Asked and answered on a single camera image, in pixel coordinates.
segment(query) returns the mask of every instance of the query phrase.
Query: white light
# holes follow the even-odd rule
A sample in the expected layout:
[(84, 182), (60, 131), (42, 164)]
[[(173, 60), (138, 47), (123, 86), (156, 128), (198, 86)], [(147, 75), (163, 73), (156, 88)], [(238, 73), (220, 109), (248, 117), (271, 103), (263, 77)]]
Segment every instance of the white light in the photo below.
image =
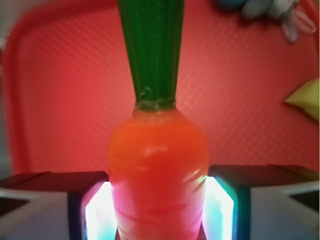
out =
[(105, 182), (85, 207), (88, 240), (115, 240), (117, 219), (110, 182)]
[[(233, 211), (233, 199), (214, 177), (208, 176), (202, 214), (202, 226), (207, 239), (232, 239)], [(85, 207), (85, 219), (88, 240), (116, 238), (117, 219), (110, 182), (105, 182)]]
[(206, 178), (202, 226), (207, 239), (231, 240), (234, 201), (217, 182)]

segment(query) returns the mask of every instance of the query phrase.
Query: red plastic tray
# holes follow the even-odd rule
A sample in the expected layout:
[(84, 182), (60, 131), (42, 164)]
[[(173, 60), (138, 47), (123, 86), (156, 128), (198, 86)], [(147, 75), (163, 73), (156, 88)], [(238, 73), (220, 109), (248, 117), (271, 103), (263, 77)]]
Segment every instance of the red plastic tray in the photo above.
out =
[[(311, 0), (301, 0), (319, 25)], [(319, 33), (286, 42), (272, 22), (186, 0), (177, 107), (205, 131), (211, 164), (319, 169), (319, 124), (282, 101), (319, 77)], [(115, 0), (59, 0), (30, 11), (3, 53), (15, 173), (107, 170), (113, 129), (134, 108)]]

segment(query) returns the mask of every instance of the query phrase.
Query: glowing light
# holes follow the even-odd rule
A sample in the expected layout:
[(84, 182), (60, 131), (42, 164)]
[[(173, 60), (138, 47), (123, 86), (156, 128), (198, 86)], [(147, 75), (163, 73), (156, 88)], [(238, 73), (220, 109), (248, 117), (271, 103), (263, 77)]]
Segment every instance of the glowing light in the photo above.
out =
[(217, 182), (206, 178), (202, 226), (207, 239), (231, 240), (234, 201)]
[(115, 240), (117, 219), (110, 182), (105, 182), (85, 207), (88, 240)]
[[(234, 201), (217, 182), (208, 176), (202, 225), (207, 239), (231, 240), (233, 231)], [(114, 240), (117, 219), (111, 194), (111, 184), (105, 182), (85, 208), (88, 240)]]

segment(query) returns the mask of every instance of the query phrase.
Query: toy carrot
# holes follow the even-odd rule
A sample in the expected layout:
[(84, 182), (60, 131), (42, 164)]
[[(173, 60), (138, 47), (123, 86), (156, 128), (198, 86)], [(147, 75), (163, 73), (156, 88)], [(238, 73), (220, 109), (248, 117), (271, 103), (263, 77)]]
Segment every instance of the toy carrot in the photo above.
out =
[(121, 239), (196, 239), (208, 146), (176, 110), (184, 0), (118, 0), (136, 106), (113, 133), (108, 173)]

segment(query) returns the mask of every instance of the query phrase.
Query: green carrot top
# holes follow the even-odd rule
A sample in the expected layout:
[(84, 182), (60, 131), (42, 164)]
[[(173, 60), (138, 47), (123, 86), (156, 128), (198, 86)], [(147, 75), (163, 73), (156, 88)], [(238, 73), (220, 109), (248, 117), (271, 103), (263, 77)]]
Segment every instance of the green carrot top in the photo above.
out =
[(118, 0), (136, 107), (175, 108), (184, 0)]

